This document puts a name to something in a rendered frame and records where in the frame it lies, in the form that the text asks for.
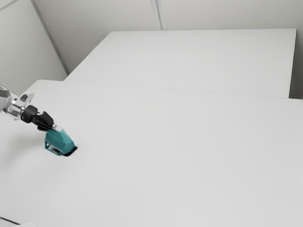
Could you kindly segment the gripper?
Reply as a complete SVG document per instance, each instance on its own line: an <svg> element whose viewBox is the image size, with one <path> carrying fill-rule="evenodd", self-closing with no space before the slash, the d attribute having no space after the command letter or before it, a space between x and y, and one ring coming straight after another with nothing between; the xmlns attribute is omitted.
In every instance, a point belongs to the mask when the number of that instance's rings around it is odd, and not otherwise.
<svg viewBox="0 0 303 227"><path fill-rule="evenodd" d="M25 123L34 123L40 131L62 131L62 128L54 123L53 118L47 112L40 113L33 105L24 109L21 120Z"/></svg>

